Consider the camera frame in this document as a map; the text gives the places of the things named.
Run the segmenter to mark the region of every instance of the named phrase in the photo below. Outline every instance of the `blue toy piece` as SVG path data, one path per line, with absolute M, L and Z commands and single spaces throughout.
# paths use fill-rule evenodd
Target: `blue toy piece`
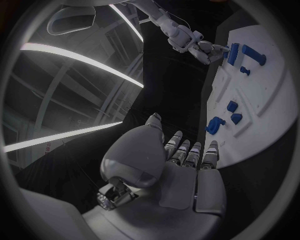
M 239 53 L 239 45 L 238 43 L 231 44 L 230 54 L 228 57 L 227 62 L 231 64 L 232 66 L 235 64 L 235 61 L 237 59 L 238 53 Z
M 239 71 L 243 74 L 247 74 L 248 76 L 250 75 L 250 70 L 247 70 L 244 66 L 241 66 Z
M 231 115 L 231 121 L 234 122 L 235 125 L 237 125 L 243 118 L 243 115 L 242 114 L 239 114 L 239 113 L 234 113 Z
M 226 59 L 228 58 L 228 51 L 223 53 L 223 57 Z
M 228 104 L 228 106 L 227 106 L 227 110 L 229 112 L 234 113 L 235 110 L 238 108 L 238 106 L 239 105 L 235 101 L 230 101 L 229 104 Z
M 265 65 L 267 58 L 265 55 L 259 54 L 257 51 L 252 49 L 251 47 L 244 45 L 242 46 L 241 52 L 250 58 L 254 59 L 257 61 L 261 66 Z
M 209 121 L 209 124 L 205 127 L 205 130 L 211 135 L 214 135 L 219 130 L 220 124 L 225 125 L 225 123 L 225 120 L 215 116 L 212 120 Z

